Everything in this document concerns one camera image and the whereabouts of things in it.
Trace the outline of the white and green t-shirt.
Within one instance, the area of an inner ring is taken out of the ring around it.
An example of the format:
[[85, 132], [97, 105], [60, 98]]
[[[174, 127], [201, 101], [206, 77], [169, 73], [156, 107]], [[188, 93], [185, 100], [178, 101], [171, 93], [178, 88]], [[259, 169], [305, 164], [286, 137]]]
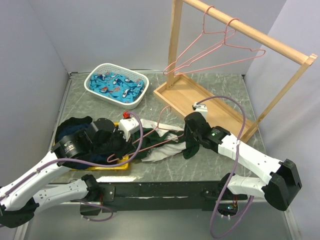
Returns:
[[200, 145], [186, 145], [184, 129], [155, 121], [141, 119], [144, 138], [136, 160], [157, 162], [182, 153], [184, 159], [190, 159], [198, 153]]

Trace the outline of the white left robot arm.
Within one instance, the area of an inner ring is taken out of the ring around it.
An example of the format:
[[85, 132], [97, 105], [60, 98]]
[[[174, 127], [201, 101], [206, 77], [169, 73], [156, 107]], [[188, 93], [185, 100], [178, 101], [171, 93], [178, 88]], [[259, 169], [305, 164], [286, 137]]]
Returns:
[[16, 228], [35, 214], [69, 202], [101, 200], [103, 192], [96, 178], [80, 179], [50, 189], [45, 186], [70, 170], [103, 167], [109, 156], [122, 157], [132, 150], [128, 131], [107, 118], [71, 117], [56, 130], [54, 145], [33, 168], [0, 189], [0, 225]]

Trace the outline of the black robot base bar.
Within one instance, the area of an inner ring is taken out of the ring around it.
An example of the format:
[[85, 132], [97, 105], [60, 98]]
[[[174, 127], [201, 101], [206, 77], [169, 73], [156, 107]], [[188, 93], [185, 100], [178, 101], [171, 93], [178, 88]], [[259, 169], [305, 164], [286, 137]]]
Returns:
[[212, 211], [223, 181], [100, 182], [84, 198], [119, 211], [193, 210]]

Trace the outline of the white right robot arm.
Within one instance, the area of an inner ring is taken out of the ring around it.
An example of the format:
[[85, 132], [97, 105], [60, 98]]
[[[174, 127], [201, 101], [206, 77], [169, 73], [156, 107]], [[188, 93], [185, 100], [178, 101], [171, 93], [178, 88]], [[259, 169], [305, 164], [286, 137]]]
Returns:
[[186, 140], [197, 143], [244, 166], [255, 177], [234, 174], [230, 182], [219, 186], [219, 195], [228, 200], [234, 195], [264, 198], [272, 207], [286, 211], [302, 188], [296, 164], [269, 157], [237, 139], [223, 127], [210, 127], [199, 112], [184, 119]]

